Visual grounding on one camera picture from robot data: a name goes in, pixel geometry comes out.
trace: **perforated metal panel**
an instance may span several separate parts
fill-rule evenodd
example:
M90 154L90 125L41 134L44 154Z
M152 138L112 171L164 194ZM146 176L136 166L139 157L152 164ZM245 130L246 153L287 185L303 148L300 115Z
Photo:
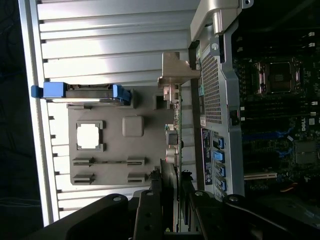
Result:
M206 122L222 124L218 80L218 61L209 53L202 61L204 112Z

